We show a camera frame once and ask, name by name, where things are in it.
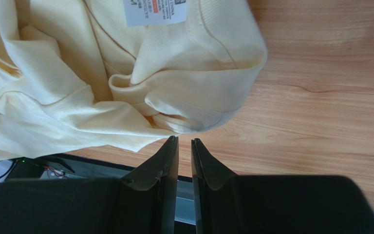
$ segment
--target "black cable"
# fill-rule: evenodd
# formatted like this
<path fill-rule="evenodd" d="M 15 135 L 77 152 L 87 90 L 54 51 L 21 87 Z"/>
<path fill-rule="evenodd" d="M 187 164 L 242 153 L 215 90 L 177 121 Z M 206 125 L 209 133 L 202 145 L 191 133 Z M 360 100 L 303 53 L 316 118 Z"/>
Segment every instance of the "black cable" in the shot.
<path fill-rule="evenodd" d="M 17 164 L 17 159 L 15 159 L 14 161 L 13 161 L 13 163 L 11 164 L 11 166 L 10 166 L 10 168 L 4 173 L 4 174 L 2 174 L 2 176 L 0 176 L 0 179 L 1 178 L 3 178 L 4 176 L 6 176 L 13 168 L 14 168 L 14 166 Z"/>

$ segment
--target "wooden table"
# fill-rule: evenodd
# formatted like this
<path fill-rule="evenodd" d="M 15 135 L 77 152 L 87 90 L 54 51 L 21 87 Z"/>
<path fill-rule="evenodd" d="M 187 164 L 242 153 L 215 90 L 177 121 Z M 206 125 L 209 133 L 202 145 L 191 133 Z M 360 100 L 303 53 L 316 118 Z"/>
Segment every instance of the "wooden table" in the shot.
<path fill-rule="evenodd" d="M 223 127 L 180 137 L 240 174 L 337 174 L 374 208 L 374 0 L 250 0 L 269 58 L 246 104 Z M 133 153 L 111 146 L 72 154 L 138 166 L 163 140 Z"/>

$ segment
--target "care label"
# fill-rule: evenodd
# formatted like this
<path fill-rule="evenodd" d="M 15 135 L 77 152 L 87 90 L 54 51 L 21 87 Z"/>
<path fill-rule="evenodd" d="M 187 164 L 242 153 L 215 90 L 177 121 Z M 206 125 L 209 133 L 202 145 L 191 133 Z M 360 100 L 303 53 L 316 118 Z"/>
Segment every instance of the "care label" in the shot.
<path fill-rule="evenodd" d="M 162 25 L 187 19 L 186 0 L 123 0 L 127 26 Z"/>

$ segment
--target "red wire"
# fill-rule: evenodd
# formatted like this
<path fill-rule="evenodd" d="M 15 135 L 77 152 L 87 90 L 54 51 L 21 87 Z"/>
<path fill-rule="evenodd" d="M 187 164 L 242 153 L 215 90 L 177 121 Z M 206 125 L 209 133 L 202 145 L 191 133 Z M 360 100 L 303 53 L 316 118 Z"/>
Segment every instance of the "red wire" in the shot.
<path fill-rule="evenodd" d="M 65 176 L 65 172 L 63 172 L 63 174 L 59 174 L 58 172 L 56 172 L 54 169 L 52 169 L 52 168 L 50 168 L 50 167 L 47 167 L 47 166 L 45 166 L 44 167 L 46 170 L 50 170 L 50 171 L 52 171 L 57 177 L 59 177 L 59 176 Z"/>

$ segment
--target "cream t-shirt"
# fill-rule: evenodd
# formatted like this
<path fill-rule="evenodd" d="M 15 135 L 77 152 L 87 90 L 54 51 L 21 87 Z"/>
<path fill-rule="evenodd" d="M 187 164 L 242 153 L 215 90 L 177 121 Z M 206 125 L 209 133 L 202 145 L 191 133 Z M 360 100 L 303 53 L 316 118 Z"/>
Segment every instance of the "cream t-shirt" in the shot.
<path fill-rule="evenodd" d="M 221 126 L 267 58 L 246 0 L 127 27 L 122 0 L 0 0 L 0 160 Z"/>

